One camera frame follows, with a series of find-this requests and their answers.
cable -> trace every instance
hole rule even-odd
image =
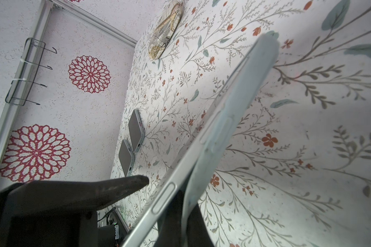
[[[101,220],[103,220],[104,218],[106,218],[112,211],[114,211],[115,209],[116,209],[117,207],[116,206],[114,206],[112,209],[110,209],[110,211],[108,211],[100,220],[98,220],[98,222],[99,221],[101,221]]]

electronic device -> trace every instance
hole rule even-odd
[[[185,241],[188,216],[209,184],[229,139],[278,53],[279,43],[274,37],[262,34],[257,39],[218,93],[204,119],[180,149],[172,163],[173,169],[167,171],[144,205],[122,247],[139,246],[178,190],[186,187],[181,220],[182,241]]]
[[[129,146],[127,140],[122,140],[121,147],[118,153],[119,162],[121,163],[124,175],[128,177],[133,168],[133,163],[135,162],[135,156],[133,151]]]
[[[128,128],[133,152],[136,153],[139,151],[144,140],[144,129],[137,109],[133,110],[132,115],[130,116]]]

metal bar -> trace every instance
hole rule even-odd
[[[94,17],[90,13],[86,12],[85,10],[82,10],[81,8],[77,7],[76,5],[66,1],[66,0],[52,0],[52,2],[57,5],[58,7],[61,7],[62,9],[66,10],[67,12],[73,14],[74,16],[80,18],[84,22],[92,25],[93,27],[96,27],[100,31],[105,32],[106,34],[114,37],[115,39],[118,39],[125,44],[127,44],[129,47],[132,47],[133,49],[136,46],[136,40],[129,37],[128,35],[124,34],[123,32],[117,30],[116,28],[110,26],[109,24],[105,23],[104,21],[100,20],[97,17]]]
[[[30,37],[36,40],[41,40],[43,38],[52,7],[53,7],[53,3],[51,1],[48,1],[48,0],[41,1],[38,15],[35,18],[34,24],[30,32]],[[22,58],[25,59],[26,56],[28,56],[29,58],[32,58],[32,60],[30,60],[31,62],[35,62],[35,60],[38,59],[37,52],[35,52],[34,54],[28,55],[28,49],[24,49]],[[29,80],[29,77],[33,76],[30,68],[31,68],[30,66],[25,66],[24,62],[20,62],[18,66],[18,70],[15,73],[15,78],[26,78],[26,80]],[[10,92],[14,92],[15,87],[16,87],[16,83],[12,83]],[[21,92],[24,96],[28,93],[28,89],[25,84],[20,85],[16,90],[18,92]],[[5,103],[3,112],[1,114],[1,117],[0,117],[0,163],[5,153],[5,150],[7,148],[7,143],[10,138],[12,127],[15,122],[16,116],[18,115],[19,108],[20,106]]]

red mandala decoration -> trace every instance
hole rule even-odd
[[[21,127],[12,132],[0,173],[12,181],[48,179],[70,158],[69,140],[47,125]]]
[[[110,72],[102,61],[94,57],[77,57],[69,65],[69,78],[84,92],[104,91],[110,83]]]

floral pattern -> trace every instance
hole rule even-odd
[[[146,48],[158,20],[136,45],[117,152],[137,108],[146,137],[133,174],[150,184],[118,202],[124,219],[135,224],[234,67],[267,33],[281,44],[278,60],[199,200],[213,244],[371,246],[371,0],[183,4],[160,59]],[[112,177],[120,176],[115,158]],[[143,246],[156,236],[154,227]]]
[[[66,165],[70,151],[69,140],[58,129],[24,126],[12,132],[0,173],[22,183],[49,179]]]
[[[91,56],[81,56],[69,65],[69,78],[79,89],[94,93],[104,91],[111,77],[102,61]]]

